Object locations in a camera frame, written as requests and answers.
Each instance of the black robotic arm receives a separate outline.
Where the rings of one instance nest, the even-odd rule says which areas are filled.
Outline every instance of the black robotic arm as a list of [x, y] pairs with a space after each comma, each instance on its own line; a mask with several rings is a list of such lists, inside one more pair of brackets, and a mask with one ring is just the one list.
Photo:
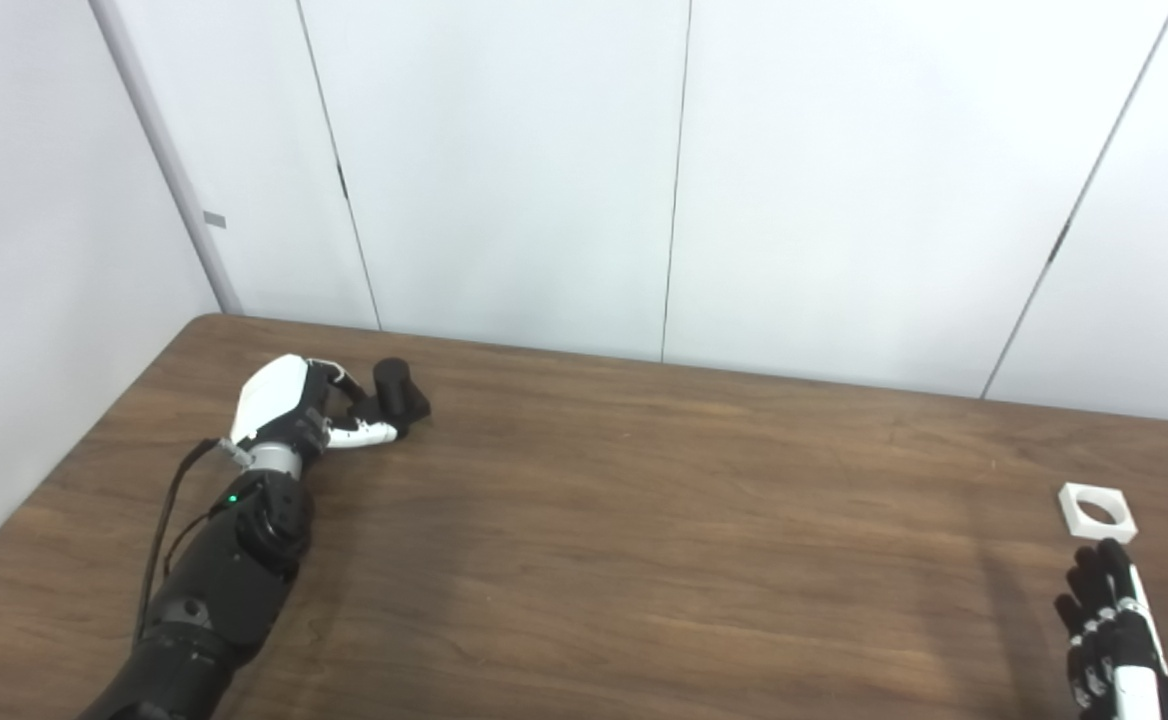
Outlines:
[[[244, 471], [206, 511], [206, 525], [148, 598], [142, 589], [131, 656], [78, 720], [208, 720], [232, 674], [264, 646], [310, 547], [313, 496], [304, 470], [328, 448], [369, 446], [406, 436], [429, 415], [405, 361], [375, 365], [368, 396], [340, 365], [285, 355], [242, 387], [229, 441]], [[352, 402], [328, 418], [331, 388]], [[182, 470], [214, 446], [206, 441]]]

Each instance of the white robotic hand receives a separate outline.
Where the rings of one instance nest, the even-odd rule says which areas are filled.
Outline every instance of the white robotic hand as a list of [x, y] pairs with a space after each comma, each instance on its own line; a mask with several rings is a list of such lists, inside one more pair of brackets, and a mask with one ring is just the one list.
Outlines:
[[1121, 544], [1078, 548], [1073, 594], [1055, 598], [1072, 646], [1068, 678], [1080, 720], [1168, 720], [1168, 667], [1140, 573]]
[[[392, 442], [429, 415], [427, 399], [411, 382], [404, 360], [378, 361], [374, 381], [377, 395], [369, 397], [340, 364], [278, 356], [242, 386], [229, 439], [246, 454], [281, 443], [311, 461], [327, 448]], [[338, 418], [325, 415], [331, 388], [352, 402]]]

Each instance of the black cable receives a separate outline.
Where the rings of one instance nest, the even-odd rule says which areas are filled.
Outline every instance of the black cable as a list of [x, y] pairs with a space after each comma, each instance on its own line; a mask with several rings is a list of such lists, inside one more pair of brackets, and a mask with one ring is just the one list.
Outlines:
[[192, 522], [185, 525], [185, 529], [181, 529], [176, 539], [174, 539], [174, 541], [171, 542], [171, 548], [167, 551], [167, 556], [165, 556], [165, 559], [162, 560], [164, 579], [171, 577], [171, 560], [176, 555], [176, 551], [178, 548], [180, 548], [180, 544], [183, 541], [183, 538], [187, 536], [187, 534], [190, 533], [192, 529], [196, 528], [197, 524], [203, 521], [206, 518], [210, 518], [210, 512], [203, 512], [203, 514], [196, 515], [196, 518], [192, 519]]
[[180, 461], [180, 468], [176, 469], [176, 473], [171, 478], [171, 487], [167, 489], [167, 498], [162, 503], [162, 514], [158, 517], [158, 529], [153, 533], [153, 546], [150, 547], [150, 560], [144, 566], [144, 582], [140, 583], [140, 610], [135, 615], [135, 632], [131, 635], [131, 646], [134, 648], [140, 644], [140, 638], [144, 635], [144, 616], [150, 614], [150, 595], [153, 593], [153, 574], [158, 569], [158, 555], [162, 552], [162, 538], [167, 533], [167, 525], [171, 524], [171, 511], [176, 506], [176, 494], [180, 492], [180, 482], [183, 479], [185, 473], [187, 473], [188, 468], [194, 465], [194, 462], [200, 461], [201, 456], [210, 451], [210, 448], [218, 445], [218, 439], [206, 438], [199, 442], [185, 459]]

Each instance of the wooden table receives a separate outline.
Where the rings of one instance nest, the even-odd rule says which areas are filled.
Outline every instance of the wooden table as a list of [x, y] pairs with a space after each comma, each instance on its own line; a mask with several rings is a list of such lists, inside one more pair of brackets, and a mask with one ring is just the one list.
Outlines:
[[1065, 480], [1127, 492], [1168, 646], [1168, 423], [207, 316], [0, 532], [0, 719], [112, 678], [169, 475], [283, 352], [405, 356], [434, 418], [310, 475], [225, 720], [1073, 716]]

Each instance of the panel seam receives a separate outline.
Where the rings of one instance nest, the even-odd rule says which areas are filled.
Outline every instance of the panel seam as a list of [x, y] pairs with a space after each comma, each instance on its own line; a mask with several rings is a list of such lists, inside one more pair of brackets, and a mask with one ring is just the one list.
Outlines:
[[665, 361], [665, 348], [668, 342], [668, 300], [672, 296], [672, 242], [677, 231], [677, 182], [681, 178], [681, 136], [686, 123], [686, 76], [690, 68], [690, 18], [695, 0], [686, 0], [686, 39], [683, 56], [681, 56], [681, 101], [677, 108], [677, 151], [672, 165], [672, 214], [668, 219], [668, 264], [665, 270], [665, 307], [663, 323], [660, 328], [660, 361]]
[[1061, 228], [1059, 237], [1055, 238], [1055, 245], [1051, 245], [1050, 255], [1047, 256], [1047, 263], [1042, 265], [1042, 270], [1037, 274], [1037, 282], [1033, 283], [1033, 290], [1028, 292], [1028, 297], [1024, 300], [1023, 307], [1018, 310], [1018, 318], [1015, 318], [1015, 324], [1011, 325], [1010, 335], [1006, 338], [1003, 347], [997, 355], [997, 361], [992, 366], [992, 373], [988, 373], [988, 379], [985, 382], [983, 390], [980, 392], [980, 400], [987, 400], [988, 392], [992, 388], [992, 383], [996, 381], [997, 373], [1003, 366], [1006, 355], [1010, 352], [1010, 346], [1015, 342], [1015, 337], [1018, 335], [1018, 328], [1024, 324], [1024, 318], [1028, 317], [1028, 310], [1033, 306], [1033, 300], [1037, 299], [1037, 291], [1042, 288], [1042, 281], [1045, 281], [1047, 274], [1050, 272], [1051, 264], [1055, 263], [1055, 256], [1059, 255], [1061, 247], [1064, 247], [1064, 238], [1068, 237], [1070, 229], [1073, 228], [1073, 219], [1077, 217], [1077, 212], [1082, 207], [1082, 202], [1086, 200], [1087, 192], [1091, 191], [1091, 184], [1096, 181], [1096, 174], [1099, 173], [1100, 165], [1104, 164], [1105, 155], [1108, 154], [1108, 147], [1113, 145], [1115, 136], [1118, 136], [1118, 129], [1122, 126], [1122, 119], [1127, 117], [1127, 111], [1131, 109], [1131, 104], [1136, 97], [1136, 92], [1140, 91], [1140, 86], [1143, 83], [1145, 75], [1148, 72], [1148, 68], [1152, 65], [1154, 56], [1157, 54], [1157, 49], [1161, 46], [1161, 40], [1166, 36], [1166, 29], [1168, 29], [1168, 12], [1166, 12], [1166, 19], [1159, 28], [1157, 35], [1152, 41], [1152, 46], [1148, 47], [1148, 54], [1145, 56], [1143, 63], [1140, 65], [1140, 72], [1136, 72], [1136, 78], [1131, 83], [1131, 91], [1127, 92], [1127, 99], [1122, 102], [1122, 109], [1118, 110], [1118, 117], [1113, 120], [1113, 127], [1108, 129], [1108, 137], [1104, 138], [1104, 145], [1100, 146], [1099, 155], [1096, 155], [1094, 162], [1091, 165], [1091, 172], [1087, 173], [1086, 179], [1082, 181], [1082, 189], [1077, 193], [1077, 200], [1073, 201], [1073, 208], [1069, 210], [1068, 217], [1064, 219], [1064, 227]]
[[331, 140], [331, 152], [336, 157], [336, 173], [340, 176], [340, 186], [343, 188], [345, 205], [348, 208], [348, 223], [352, 224], [352, 236], [357, 243], [357, 259], [361, 259], [361, 274], [366, 278], [366, 292], [370, 296], [370, 309], [375, 314], [375, 328], [383, 331], [384, 320], [378, 314], [378, 303], [375, 300], [375, 288], [370, 282], [370, 265], [366, 264], [366, 248], [361, 243], [361, 231], [357, 229], [357, 215], [352, 210], [352, 198], [348, 195], [348, 186], [345, 184], [343, 165], [340, 161], [340, 145], [336, 143], [336, 131], [331, 124], [331, 111], [327, 109], [327, 94], [322, 88], [322, 75], [318, 71], [318, 58], [313, 54], [313, 40], [310, 37], [310, 21], [304, 16], [304, 4], [296, 0], [296, 13], [300, 15], [300, 28], [304, 32], [304, 46], [310, 51], [310, 64], [313, 67], [313, 79], [318, 86], [318, 99], [322, 102], [322, 118], [327, 123], [327, 137]]

